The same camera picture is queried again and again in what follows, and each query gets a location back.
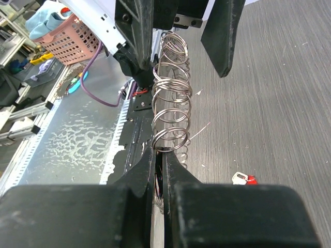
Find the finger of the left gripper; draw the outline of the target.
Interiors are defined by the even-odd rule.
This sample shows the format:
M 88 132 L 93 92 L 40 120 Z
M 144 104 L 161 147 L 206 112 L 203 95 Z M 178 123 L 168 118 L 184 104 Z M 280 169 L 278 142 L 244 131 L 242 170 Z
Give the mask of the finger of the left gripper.
M 233 64 L 239 21 L 245 0 L 214 2 L 201 42 L 219 77 L 226 77 Z
M 116 1 L 115 27 L 125 38 L 118 44 L 115 59 L 124 75 L 132 77 L 139 88 L 154 83 L 151 63 L 153 29 L 170 30 L 178 1 Z

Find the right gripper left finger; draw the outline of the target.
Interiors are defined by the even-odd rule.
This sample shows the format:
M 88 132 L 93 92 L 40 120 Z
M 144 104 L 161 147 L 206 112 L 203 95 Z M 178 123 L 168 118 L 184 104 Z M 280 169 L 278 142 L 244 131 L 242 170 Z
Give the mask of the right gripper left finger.
M 107 185 L 20 185 L 1 197 L 1 247 L 150 247 L 155 156 Z

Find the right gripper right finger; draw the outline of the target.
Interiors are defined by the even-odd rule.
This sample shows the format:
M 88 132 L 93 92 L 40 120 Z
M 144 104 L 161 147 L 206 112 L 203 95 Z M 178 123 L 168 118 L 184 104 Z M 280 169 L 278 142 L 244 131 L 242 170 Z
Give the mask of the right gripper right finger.
M 320 247 L 301 197 L 281 185 L 200 182 L 162 156 L 165 247 Z

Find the metal disc keyring holder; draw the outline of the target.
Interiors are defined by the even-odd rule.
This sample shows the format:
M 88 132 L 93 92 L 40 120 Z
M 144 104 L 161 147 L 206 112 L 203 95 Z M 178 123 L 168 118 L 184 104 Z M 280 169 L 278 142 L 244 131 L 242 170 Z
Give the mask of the metal disc keyring holder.
M 160 57 L 153 75 L 152 148 L 160 153 L 173 152 L 186 168 L 191 143 L 192 87 L 188 46 L 179 34 L 161 34 Z

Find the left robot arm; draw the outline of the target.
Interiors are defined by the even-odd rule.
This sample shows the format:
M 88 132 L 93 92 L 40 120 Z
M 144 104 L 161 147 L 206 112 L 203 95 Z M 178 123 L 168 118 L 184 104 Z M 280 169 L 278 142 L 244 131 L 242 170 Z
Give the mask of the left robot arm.
M 65 1 L 139 88 L 167 81 L 169 70 L 189 81 L 188 47 L 173 28 L 199 28 L 201 42 L 220 77 L 233 64 L 244 1 Z

